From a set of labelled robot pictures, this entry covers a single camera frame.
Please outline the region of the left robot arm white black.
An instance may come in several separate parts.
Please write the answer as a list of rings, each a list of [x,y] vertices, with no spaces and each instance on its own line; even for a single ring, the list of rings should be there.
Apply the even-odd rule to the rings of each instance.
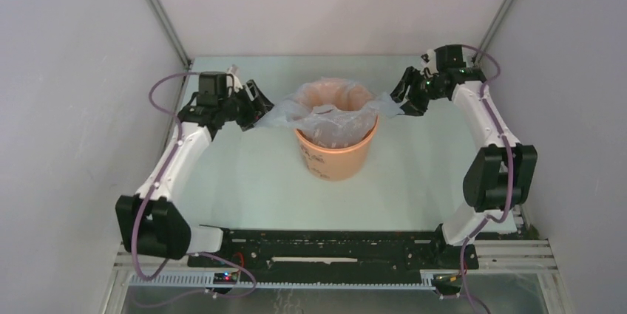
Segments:
[[[223,229],[193,225],[177,205],[218,131],[230,122],[243,131],[252,129],[274,106],[253,80],[242,83],[237,71],[231,66],[197,74],[197,91],[175,114],[176,129],[153,172],[133,195],[118,198],[115,213],[128,252],[162,259],[205,252],[216,267],[231,263],[234,248],[223,240]]]

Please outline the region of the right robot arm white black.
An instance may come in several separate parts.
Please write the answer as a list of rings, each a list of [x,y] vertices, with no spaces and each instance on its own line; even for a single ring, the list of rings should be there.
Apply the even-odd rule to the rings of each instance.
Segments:
[[[441,226],[443,240],[430,248],[440,268],[460,257],[458,246],[470,244],[490,222],[504,223],[510,211],[525,203],[538,160],[532,145],[523,144],[509,129],[493,102],[488,78],[473,59],[493,58],[467,44],[449,44],[428,50],[419,68],[406,68],[391,98],[408,116],[422,116],[430,102],[448,99],[462,113],[477,154],[462,182],[464,203]]]

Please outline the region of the light blue plastic trash bag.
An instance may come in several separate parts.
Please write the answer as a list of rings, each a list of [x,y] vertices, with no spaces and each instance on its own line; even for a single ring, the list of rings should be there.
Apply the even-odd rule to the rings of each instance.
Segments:
[[[378,117],[403,113],[386,93],[376,95],[343,78],[320,78],[275,104],[256,126],[298,130],[317,146],[344,149],[365,139]]]

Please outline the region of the orange plastic trash bin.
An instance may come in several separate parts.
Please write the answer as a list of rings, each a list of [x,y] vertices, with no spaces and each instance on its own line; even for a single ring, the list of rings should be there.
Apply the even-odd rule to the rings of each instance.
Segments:
[[[370,142],[376,133],[379,123],[377,118],[373,129],[366,134],[365,139],[356,145],[344,149],[326,149],[308,141],[298,130],[294,130],[299,143],[300,153],[307,169],[314,175],[326,181],[340,181],[357,174],[365,164]]]

